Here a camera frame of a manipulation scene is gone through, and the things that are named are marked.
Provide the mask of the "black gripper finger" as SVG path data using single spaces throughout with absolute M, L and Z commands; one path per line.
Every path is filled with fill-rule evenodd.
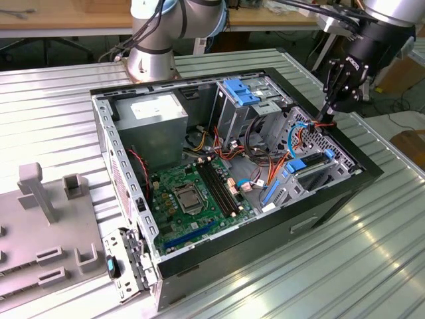
M 326 81 L 323 85 L 325 100 L 323 102 L 322 109 L 315 118 L 316 120 L 323 120 L 326 113 L 333 109 L 340 91 L 340 78 L 345 65 L 340 59 L 331 59 L 329 61 L 329 65 L 330 68 L 327 73 Z
M 356 69 L 352 64 L 345 64 L 340 78 L 340 91 L 332 110 L 328 111 L 323 122 L 330 124 L 337 112 L 350 113 L 363 99 L 360 87 L 366 82 L 369 66 L 360 65 Z

